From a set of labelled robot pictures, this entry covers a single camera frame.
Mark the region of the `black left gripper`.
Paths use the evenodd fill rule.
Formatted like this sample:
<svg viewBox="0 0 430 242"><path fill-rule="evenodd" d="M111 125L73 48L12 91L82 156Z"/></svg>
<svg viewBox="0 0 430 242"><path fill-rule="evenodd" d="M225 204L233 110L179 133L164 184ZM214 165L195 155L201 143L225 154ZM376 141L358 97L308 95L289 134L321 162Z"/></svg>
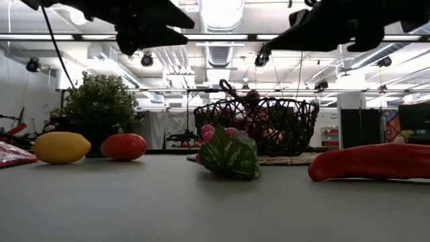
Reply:
<svg viewBox="0 0 430 242"><path fill-rule="evenodd" d="M175 30L162 27L149 29L141 34L139 20L130 0L72 0L72 7L81 11L84 18L101 19L115 27L116 42L120 51L128 56L139 48L177 46L188 43L188 38ZM170 0L145 0L144 14L159 24L193 29L195 22Z"/></svg>

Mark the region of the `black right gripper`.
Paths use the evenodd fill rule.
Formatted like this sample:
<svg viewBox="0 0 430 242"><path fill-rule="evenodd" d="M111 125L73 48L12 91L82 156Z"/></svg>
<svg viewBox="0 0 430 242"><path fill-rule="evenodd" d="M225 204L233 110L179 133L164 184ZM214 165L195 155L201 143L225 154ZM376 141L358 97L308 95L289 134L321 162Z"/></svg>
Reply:
<svg viewBox="0 0 430 242"><path fill-rule="evenodd" d="M403 0L322 0L289 15L290 28L270 40L271 50L329 52L354 38L349 52L377 47L384 27L401 20Z"/></svg>

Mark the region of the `orange-red tomato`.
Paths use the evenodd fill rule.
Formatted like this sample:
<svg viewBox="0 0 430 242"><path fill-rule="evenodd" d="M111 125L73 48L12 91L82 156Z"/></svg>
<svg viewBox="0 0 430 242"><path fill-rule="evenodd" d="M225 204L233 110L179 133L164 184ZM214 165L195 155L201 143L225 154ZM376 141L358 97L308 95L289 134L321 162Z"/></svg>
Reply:
<svg viewBox="0 0 430 242"><path fill-rule="evenodd" d="M132 133L112 135L100 146L101 154L114 161L133 161L143 156L146 149L146 140Z"/></svg>

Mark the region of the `red grape bunch green leaf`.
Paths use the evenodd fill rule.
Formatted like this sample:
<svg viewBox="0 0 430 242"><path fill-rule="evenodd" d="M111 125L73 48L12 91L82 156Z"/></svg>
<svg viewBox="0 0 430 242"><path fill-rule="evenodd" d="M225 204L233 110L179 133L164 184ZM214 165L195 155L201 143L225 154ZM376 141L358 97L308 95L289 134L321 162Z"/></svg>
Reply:
<svg viewBox="0 0 430 242"><path fill-rule="evenodd" d="M198 157L200 164L216 175L241 179L261 176L257 143L235 128L228 131L218 125Z"/></svg>

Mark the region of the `long red chili pepper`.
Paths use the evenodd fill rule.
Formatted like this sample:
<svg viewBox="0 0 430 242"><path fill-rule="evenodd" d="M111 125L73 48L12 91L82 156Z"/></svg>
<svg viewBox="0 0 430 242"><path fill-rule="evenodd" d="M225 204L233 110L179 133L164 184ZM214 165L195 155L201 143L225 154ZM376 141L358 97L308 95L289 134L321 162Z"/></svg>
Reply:
<svg viewBox="0 0 430 242"><path fill-rule="evenodd" d="M385 143L320 154L308 166L314 182L329 179L430 179L430 145Z"/></svg>

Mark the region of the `yellow lemon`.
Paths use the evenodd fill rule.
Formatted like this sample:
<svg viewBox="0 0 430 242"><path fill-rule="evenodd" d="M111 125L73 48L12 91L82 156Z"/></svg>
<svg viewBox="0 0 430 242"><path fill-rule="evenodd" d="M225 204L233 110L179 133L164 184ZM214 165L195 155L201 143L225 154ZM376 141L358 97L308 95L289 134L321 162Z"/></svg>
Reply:
<svg viewBox="0 0 430 242"><path fill-rule="evenodd" d="M91 143L81 134L49 132L34 141L34 154L39 161L51 164L71 164L84 158Z"/></svg>

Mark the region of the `red patterned packet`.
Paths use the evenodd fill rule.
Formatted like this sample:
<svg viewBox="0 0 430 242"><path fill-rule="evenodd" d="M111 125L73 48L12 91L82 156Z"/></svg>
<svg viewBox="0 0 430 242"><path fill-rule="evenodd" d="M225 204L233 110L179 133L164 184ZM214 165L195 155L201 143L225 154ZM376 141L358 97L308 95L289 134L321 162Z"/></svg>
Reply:
<svg viewBox="0 0 430 242"><path fill-rule="evenodd" d="M35 155L11 144L0 141L0 169L37 162Z"/></svg>

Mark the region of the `green potted plant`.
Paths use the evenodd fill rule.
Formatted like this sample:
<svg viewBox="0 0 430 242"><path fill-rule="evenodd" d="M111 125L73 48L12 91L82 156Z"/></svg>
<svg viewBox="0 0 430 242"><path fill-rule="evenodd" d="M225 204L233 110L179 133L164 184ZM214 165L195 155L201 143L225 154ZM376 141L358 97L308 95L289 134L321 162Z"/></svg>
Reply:
<svg viewBox="0 0 430 242"><path fill-rule="evenodd" d="M83 83L69 90L63 114L70 119L70 131L91 143L87 158L100 158L102 142L136 121L138 102L122 78L82 72Z"/></svg>

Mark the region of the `grey hanging cloth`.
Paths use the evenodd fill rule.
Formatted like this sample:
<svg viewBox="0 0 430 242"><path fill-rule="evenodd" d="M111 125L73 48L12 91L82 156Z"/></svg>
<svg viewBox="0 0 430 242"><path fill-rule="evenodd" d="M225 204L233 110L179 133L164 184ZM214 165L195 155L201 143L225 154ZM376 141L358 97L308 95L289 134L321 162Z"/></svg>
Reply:
<svg viewBox="0 0 430 242"><path fill-rule="evenodd" d="M188 128L197 134L194 115L191 111L147 110L138 112L142 121L132 125L131 131L146 140L147 149L171 149L181 146L182 142L168 141L173 134L184 134Z"/></svg>

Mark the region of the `red storage bin rack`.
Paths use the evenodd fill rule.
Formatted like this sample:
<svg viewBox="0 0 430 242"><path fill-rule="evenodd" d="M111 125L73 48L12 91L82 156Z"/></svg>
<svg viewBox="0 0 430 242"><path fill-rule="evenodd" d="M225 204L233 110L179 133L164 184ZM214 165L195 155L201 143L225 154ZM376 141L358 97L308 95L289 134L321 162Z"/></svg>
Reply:
<svg viewBox="0 0 430 242"><path fill-rule="evenodd" d="M321 128L321 143L323 147L338 147L339 129L337 127Z"/></svg>

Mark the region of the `black partition panel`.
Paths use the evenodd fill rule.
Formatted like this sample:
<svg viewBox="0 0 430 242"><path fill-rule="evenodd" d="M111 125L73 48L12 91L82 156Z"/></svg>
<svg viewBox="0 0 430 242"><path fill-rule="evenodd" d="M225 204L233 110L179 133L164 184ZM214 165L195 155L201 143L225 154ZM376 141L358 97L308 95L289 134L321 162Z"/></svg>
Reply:
<svg viewBox="0 0 430 242"><path fill-rule="evenodd" d="M343 149L382 143L381 120L376 109L341 109Z"/></svg>

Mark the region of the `black screen panel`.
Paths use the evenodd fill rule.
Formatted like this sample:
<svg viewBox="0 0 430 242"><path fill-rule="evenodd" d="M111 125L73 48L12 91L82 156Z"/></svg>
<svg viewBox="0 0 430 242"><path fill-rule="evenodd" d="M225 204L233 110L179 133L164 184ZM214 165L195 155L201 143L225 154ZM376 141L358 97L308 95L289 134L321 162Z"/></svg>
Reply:
<svg viewBox="0 0 430 242"><path fill-rule="evenodd" d="M430 103L401 105L398 115L406 143L430 145Z"/></svg>

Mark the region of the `round woven straw placemat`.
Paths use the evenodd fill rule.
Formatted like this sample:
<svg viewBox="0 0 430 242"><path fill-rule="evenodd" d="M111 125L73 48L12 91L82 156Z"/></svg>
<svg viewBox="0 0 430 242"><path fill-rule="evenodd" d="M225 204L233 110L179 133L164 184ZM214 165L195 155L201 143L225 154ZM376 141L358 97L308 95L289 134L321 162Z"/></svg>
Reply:
<svg viewBox="0 0 430 242"><path fill-rule="evenodd" d="M203 158L203 155L188 155L186 159L188 161L197 162L204 165L236 165L245 162L247 163L258 163L260 165L266 166L289 166L289 165L309 165L314 159L319 156L318 153L302 153L301 155L295 157L286 156L258 156L251 157L251 159L246 158L228 158L226 156L221 156L219 158Z"/></svg>

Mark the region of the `silver ceiling air duct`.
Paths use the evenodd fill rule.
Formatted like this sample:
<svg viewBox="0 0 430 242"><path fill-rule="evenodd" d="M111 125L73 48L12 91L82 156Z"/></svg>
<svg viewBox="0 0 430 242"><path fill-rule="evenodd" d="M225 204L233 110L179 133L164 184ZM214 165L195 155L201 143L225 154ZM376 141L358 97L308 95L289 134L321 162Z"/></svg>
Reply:
<svg viewBox="0 0 430 242"><path fill-rule="evenodd" d="M205 34L237 34L245 0L198 0L200 27ZM205 47L208 64L214 68L227 67L234 54L233 47Z"/></svg>

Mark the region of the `black aluminium table frame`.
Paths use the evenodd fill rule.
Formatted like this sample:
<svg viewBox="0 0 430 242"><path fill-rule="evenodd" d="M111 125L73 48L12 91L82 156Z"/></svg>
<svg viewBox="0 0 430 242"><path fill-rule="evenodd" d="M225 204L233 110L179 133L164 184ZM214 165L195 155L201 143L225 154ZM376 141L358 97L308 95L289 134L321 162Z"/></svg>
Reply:
<svg viewBox="0 0 430 242"><path fill-rule="evenodd" d="M326 151L338 150L338 147L306 147L305 153L324 153ZM200 150L199 147L186 147L178 149L147 149L146 155L191 155L196 154Z"/></svg>

